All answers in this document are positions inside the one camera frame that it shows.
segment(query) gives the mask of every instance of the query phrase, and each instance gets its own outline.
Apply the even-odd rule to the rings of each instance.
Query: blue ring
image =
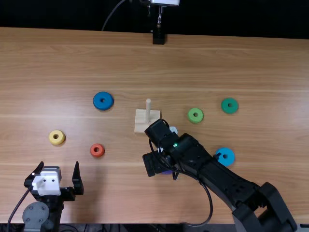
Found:
[[[98,110],[108,110],[114,104],[112,95],[108,92],[99,92],[93,97],[93,105]]]
[[[235,154],[234,152],[227,147],[221,147],[216,151],[216,155],[218,153],[221,153],[221,155],[219,156],[219,163],[221,163],[222,165],[224,165],[225,167],[230,166],[232,163],[234,163],[235,161]]]

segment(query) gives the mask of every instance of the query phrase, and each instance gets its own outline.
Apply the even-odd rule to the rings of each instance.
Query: colored ring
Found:
[[[225,98],[221,103],[222,110],[227,114],[233,114],[238,110],[238,103],[234,98]]]
[[[171,171],[171,170],[167,170],[165,172],[162,172],[162,174],[164,174],[164,175],[171,175],[172,173],[173,173],[173,171]]]
[[[90,154],[94,157],[101,157],[105,153],[105,149],[101,144],[93,144],[90,148]]]
[[[230,166],[232,163],[234,163],[235,161],[235,154],[234,152],[227,147],[221,147],[216,151],[216,155],[218,153],[221,153],[221,155],[219,156],[219,163],[221,163],[222,165],[224,165],[225,167]]]
[[[169,127],[169,130],[170,130],[171,132],[175,132],[176,134],[178,134],[178,130],[177,130],[176,127]]]
[[[193,108],[188,112],[188,118],[192,123],[198,123],[203,120],[203,112],[200,109]]]
[[[49,134],[49,141],[53,145],[59,145],[62,144],[65,140],[66,136],[65,134],[60,130],[54,130],[50,132]]]
[[[98,110],[108,110],[114,104],[112,95],[108,92],[99,92],[93,97],[93,105]]]

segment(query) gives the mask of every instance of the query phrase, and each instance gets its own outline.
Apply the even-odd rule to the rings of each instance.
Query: wooden base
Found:
[[[161,118],[161,112],[159,110],[150,111],[150,122],[146,123],[145,120],[146,110],[136,110],[135,112],[135,133],[145,133],[147,127]]]

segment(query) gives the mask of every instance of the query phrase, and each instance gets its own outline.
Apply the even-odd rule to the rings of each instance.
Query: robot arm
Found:
[[[60,168],[44,167],[43,162],[25,179],[24,186],[37,201],[24,210],[24,232],[58,232],[63,202],[74,201],[75,195],[84,194],[79,163],[75,163],[72,176],[74,187],[60,187],[60,181]]]
[[[232,210],[238,232],[294,232],[297,225],[278,190],[266,182],[261,187],[236,175],[212,157],[189,134],[181,137],[169,130],[159,119],[145,131],[162,153],[143,156],[148,176],[161,173],[169,167],[181,169],[209,187]],[[265,211],[257,217],[258,207]]]

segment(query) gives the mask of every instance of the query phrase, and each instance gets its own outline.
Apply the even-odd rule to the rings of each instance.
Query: black background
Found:
[[[150,32],[156,15],[126,0],[106,30]],[[0,0],[0,26],[101,30],[119,0]],[[167,33],[309,38],[309,0],[181,0],[164,10]]]

